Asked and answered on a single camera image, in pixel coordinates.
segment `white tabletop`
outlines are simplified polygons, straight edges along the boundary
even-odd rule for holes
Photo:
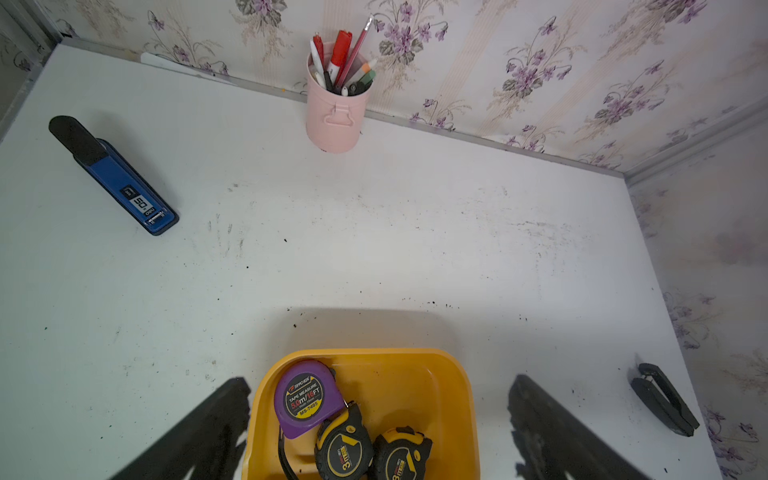
[[[106,478],[298,349],[431,346],[472,383],[483,478],[520,459],[519,373],[649,476],[720,478],[705,428],[629,386],[658,364],[700,419],[621,179],[371,119],[325,154],[304,109],[56,49],[0,144],[0,477]],[[180,222],[140,228],[48,133],[61,114]]]

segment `black binder clip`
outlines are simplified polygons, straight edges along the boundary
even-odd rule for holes
[[[673,432],[686,437],[694,436],[694,430],[699,427],[699,422],[694,418],[694,414],[690,412],[688,405],[685,404],[664,372],[650,363],[641,363],[637,369],[640,370],[643,377],[649,376],[655,380],[661,389],[659,392],[659,389],[649,379],[632,379],[632,389],[645,406]]]

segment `yellow plastic basket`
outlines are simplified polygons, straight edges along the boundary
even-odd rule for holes
[[[437,349],[301,350],[264,376],[253,399],[243,480],[285,480],[277,458],[278,423],[273,398],[283,372],[316,359],[336,370],[344,399],[359,403],[371,440],[393,427],[411,426],[434,442],[426,480],[480,478],[475,404],[462,366]],[[286,456],[302,480],[317,480],[316,428],[286,440]]]

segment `red marker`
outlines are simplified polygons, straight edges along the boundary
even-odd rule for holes
[[[320,33],[315,32],[315,36],[312,37],[312,41],[315,42],[315,48],[317,48],[317,54],[320,56],[320,61],[322,63],[325,63],[326,61],[326,54],[323,50],[323,39],[320,37]]]
[[[333,82],[336,81],[336,77],[339,76],[341,67],[344,66],[344,63],[346,62],[346,54],[349,51],[350,44],[352,44],[352,33],[339,30],[339,34],[336,36],[336,44],[333,46],[331,63],[328,65],[328,73],[331,77],[330,88],[333,88]]]

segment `pink metal cup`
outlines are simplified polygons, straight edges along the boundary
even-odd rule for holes
[[[324,62],[330,60],[333,42],[323,44]],[[349,76],[367,60],[358,53]],[[323,89],[313,76],[312,55],[306,61],[306,134],[322,151],[341,154],[352,150],[360,138],[360,125],[366,115],[371,88],[354,97],[343,97]]]

